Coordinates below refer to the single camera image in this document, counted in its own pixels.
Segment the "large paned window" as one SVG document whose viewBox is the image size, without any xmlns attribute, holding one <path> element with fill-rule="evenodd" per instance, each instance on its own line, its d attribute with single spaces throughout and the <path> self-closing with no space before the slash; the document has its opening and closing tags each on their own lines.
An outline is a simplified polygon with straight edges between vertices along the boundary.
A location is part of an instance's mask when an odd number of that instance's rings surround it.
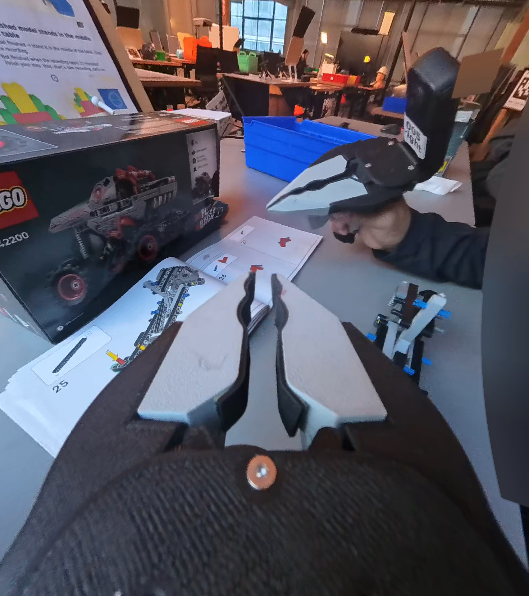
<svg viewBox="0 0 529 596">
<path fill-rule="evenodd" d="M 277 1 L 231 1 L 230 24 L 245 47 L 278 51 L 285 40 L 288 7 Z"/>
</svg>

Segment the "large blue plastic bin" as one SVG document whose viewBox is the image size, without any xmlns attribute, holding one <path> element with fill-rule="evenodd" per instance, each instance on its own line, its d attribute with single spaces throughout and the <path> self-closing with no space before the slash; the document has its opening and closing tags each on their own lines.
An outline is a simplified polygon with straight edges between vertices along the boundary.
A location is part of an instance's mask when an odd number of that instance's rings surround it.
<svg viewBox="0 0 529 596">
<path fill-rule="evenodd" d="M 248 168 L 291 182 L 328 151 L 375 138 L 339 126 L 295 117 L 244 117 L 245 163 Z"/>
</svg>

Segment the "black computer monitor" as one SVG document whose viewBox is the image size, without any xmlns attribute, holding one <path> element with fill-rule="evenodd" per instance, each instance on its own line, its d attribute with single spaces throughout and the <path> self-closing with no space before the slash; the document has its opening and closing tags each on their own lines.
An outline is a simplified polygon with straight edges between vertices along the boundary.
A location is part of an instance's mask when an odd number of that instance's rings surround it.
<svg viewBox="0 0 529 596">
<path fill-rule="evenodd" d="M 196 78 L 216 77 L 219 72 L 238 73 L 238 53 L 219 48 L 197 46 L 195 61 Z"/>
</svg>

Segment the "person's right forearm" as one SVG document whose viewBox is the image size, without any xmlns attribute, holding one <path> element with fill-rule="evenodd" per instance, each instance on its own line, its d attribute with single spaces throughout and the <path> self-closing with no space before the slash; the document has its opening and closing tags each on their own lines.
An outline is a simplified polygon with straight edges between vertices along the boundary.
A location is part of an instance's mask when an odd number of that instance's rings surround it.
<svg viewBox="0 0 529 596">
<path fill-rule="evenodd" d="M 419 277 L 482 290 L 490 227 L 449 222 L 411 210 L 408 230 L 395 247 L 373 249 L 377 259 Z"/>
</svg>

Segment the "white instruction booklet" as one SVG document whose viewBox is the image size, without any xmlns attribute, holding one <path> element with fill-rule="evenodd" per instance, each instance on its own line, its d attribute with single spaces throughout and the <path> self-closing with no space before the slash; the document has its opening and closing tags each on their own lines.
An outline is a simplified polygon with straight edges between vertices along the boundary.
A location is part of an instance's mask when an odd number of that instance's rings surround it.
<svg viewBox="0 0 529 596">
<path fill-rule="evenodd" d="M 253 216 L 187 262 L 158 262 L 79 332 L 20 368 L 0 394 L 0 409 L 55 457 L 96 396 L 172 324 L 253 272 L 252 333 L 272 305 L 271 275 L 292 280 L 321 241 Z"/>
</svg>

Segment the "white paper sheet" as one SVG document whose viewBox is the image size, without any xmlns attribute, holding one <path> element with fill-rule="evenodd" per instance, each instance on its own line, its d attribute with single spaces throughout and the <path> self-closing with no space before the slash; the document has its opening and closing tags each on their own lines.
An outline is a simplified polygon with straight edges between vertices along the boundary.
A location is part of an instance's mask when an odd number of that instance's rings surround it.
<svg viewBox="0 0 529 596">
<path fill-rule="evenodd" d="M 442 176 L 432 176 L 430 179 L 416 184 L 415 190 L 430 192 L 438 196 L 444 196 L 459 189 L 461 185 L 462 182 L 457 180 L 451 180 Z"/>
</svg>

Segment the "tan display board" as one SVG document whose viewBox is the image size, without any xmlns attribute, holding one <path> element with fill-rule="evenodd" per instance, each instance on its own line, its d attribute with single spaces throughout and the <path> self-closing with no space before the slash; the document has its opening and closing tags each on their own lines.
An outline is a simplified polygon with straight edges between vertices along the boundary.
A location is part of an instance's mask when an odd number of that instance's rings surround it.
<svg viewBox="0 0 529 596">
<path fill-rule="evenodd" d="M 130 95 L 134 106 L 141 113 L 154 111 L 146 90 L 135 72 L 134 66 L 121 41 L 113 19 L 100 1 L 84 1 L 97 31 L 103 40 L 111 59 L 119 72 L 126 91 Z"/>
</svg>

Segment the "person's right hand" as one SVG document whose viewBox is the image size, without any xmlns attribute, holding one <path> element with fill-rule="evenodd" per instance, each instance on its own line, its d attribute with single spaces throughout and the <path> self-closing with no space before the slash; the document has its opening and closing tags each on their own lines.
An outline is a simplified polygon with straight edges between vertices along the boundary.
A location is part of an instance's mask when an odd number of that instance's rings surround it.
<svg viewBox="0 0 529 596">
<path fill-rule="evenodd" d="M 407 235 L 412 210 L 403 198 L 391 202 L 378 212 L 343 212 L 329 216 L 335 237 L 345 243 L 361 242 L 372 250 L 391 251 Z"/>
</svg>

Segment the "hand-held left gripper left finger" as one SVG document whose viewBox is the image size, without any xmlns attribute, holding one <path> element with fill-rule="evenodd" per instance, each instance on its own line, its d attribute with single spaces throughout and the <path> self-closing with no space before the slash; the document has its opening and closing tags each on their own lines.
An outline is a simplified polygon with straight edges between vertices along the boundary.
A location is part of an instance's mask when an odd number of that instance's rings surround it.
<svg viewBox="0 0 529 596">
<path fill-rule="evenodd" d="M 255 273 L 241 274 L 183 320 L 144 394 L 145 420 L 234 426 L 247 406 Z"/>
</svg>

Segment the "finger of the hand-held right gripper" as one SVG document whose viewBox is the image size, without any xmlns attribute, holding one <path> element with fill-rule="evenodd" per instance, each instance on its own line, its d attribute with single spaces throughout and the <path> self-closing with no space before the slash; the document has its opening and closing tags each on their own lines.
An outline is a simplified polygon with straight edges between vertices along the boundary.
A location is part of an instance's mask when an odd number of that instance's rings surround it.
<svg viewBox="0 0 529 596">
<path fill-rule="evenodd" d="M 328 212 L 332 203 L 368 195 L 364 184 L 357 179 L 343 178 L 329 182 L 323 179 L 319 188 L 300 191 L 307 186 L 302 176 L 291 181 L 267 204 L 267 211 L 273 213 Z"/>
<path fill-rule="evenodd" d="M 309 166 L 291 181 L 277 199 L 352 198 L 352 164 L 342 155 Z"/>
</svg>

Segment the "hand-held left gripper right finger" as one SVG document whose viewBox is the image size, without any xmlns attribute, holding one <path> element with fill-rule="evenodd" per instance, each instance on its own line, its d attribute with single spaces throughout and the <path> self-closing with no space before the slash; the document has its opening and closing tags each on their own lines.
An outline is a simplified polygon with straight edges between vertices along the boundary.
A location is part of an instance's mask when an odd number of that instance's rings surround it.
<svg viewBox="0 0 529 596">
<path fill-rule="evenodd" d="M 287 434 L 384 421 L 387 410 L 339 318 L 276 273 L 271 294 L 277 406 Z"/>
</svg>

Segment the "printed instruction sheet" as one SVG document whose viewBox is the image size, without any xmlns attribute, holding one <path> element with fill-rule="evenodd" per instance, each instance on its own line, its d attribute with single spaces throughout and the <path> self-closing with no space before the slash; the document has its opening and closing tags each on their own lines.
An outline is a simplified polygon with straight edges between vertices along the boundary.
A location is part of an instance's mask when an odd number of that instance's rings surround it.
<svg viewBox="0 0 529 596">
<path fill-rule="evenodd" d="M 0 126 L 139 111 L 90 1 L 0 1 Z"/>
</svg>

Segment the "white cardboard box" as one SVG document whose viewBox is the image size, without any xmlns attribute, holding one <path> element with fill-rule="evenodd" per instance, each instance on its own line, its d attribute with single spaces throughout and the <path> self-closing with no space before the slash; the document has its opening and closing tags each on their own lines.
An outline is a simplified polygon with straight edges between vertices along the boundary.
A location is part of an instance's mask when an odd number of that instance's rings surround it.
<svg viewBox="0 0 529 596">
<path fill-rule="evenodd" d="M 217 124 L 217 133 L 220 138 L 234 128 L 234 118 L 226 111 L 206 110 L 199 108 L 184 108 L 171 111 L 172 114 L 190 117 L 195 120 L 211 120 Z"/>
</svg>

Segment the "black toy truck box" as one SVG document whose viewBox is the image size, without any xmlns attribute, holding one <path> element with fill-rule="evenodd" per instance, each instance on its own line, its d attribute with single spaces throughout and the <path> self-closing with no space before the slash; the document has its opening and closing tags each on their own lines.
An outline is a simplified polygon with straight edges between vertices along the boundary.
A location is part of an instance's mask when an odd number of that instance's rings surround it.
<svg viewBox="0 0 529 596">
<path fill-rule="evenodd" d="M 171 112 L 0 126 L 0 313 L 51 343 L 218 229 L 217 124 Z"/>
</svg>

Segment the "partly built toy truck frame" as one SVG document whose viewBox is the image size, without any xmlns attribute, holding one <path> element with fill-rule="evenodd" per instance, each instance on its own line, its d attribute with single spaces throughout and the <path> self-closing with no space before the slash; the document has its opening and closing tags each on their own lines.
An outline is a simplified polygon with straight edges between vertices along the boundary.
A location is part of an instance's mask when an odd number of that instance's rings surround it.
<svg viewBox="0 0 529 596">
<path fill-rule="evenodd" d="M 445 294 L 420 290 L 418 285 L 403 281 L 388 302 L 388 314 L 377 315 L 374 331 L 366 337 L 419 384 L 423 366 L 431 365 L 424 355 L 425 340 L 443 332 L 437 323 L 451 317 L 446 303 Z"/>
</svg>

